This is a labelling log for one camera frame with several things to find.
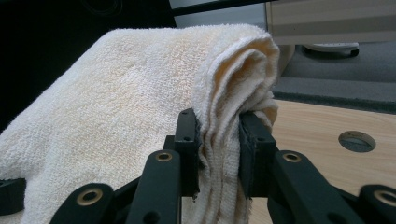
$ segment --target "gray carpet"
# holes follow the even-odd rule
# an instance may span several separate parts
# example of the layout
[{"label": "gray carpet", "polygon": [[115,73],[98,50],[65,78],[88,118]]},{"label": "gray carpet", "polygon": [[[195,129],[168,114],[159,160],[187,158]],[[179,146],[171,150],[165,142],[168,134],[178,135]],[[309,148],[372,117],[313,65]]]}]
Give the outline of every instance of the gray carpet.
[{"label": "gray carpet", "polygon": [[360,43],[350,52],[295,53],[275,86],[276,99],[396,114],[396,42]]}]

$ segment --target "cream terry cloth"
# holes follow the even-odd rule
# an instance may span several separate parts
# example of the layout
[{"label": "cream terry cloth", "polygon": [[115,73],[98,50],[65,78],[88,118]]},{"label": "cream terry cloth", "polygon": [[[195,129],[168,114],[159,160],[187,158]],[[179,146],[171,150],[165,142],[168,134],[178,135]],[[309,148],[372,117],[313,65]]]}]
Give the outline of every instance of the cream terry cloth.
[{"label": "cream terry cloth", "polygon": [[0,135],[0,179],[27,180],[24,211],[0,222],[48,223],[73,190],[139,177],[189,107],[205,169],[198,198],[183,200],[183,222],[248,222],[238,115],[255,111],[272,127],[277,59],[271,36],[250,25],[109,32]]}]

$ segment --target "wooden table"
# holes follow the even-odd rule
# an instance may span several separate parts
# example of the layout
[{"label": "wooden table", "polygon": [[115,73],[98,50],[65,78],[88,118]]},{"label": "wooden table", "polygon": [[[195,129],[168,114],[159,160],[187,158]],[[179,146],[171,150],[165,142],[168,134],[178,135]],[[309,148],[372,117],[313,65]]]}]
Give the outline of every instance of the wooden table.
[{"label": "wooden table", "polygon": [[[382,184],[396,189],[396,116],[321,105],[277,101],[273,136],[279,149],[303,153],[334,186],[358,195],[361,186]],[[345,131],[367,133],[373,151],[343,148]],[[253,199],[249,223],[272,223],[266,199]]]}]

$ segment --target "towel fold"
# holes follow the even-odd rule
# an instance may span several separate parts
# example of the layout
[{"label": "towel fold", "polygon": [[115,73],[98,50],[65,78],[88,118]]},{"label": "towel fold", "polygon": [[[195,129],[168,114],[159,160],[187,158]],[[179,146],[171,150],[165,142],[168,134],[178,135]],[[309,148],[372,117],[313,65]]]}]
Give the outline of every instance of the towel fold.
[{"label": "towel fold", "polygon": [[0,179],[27,179],[24,211],[0,222],[48,223],[73,190],[139,177],[189,107],[205,169],[183,222],[247,222],[238,115],[254,111],[271,129],[277,59],[271,36],[250,25],[109,32],[0,135]]}]

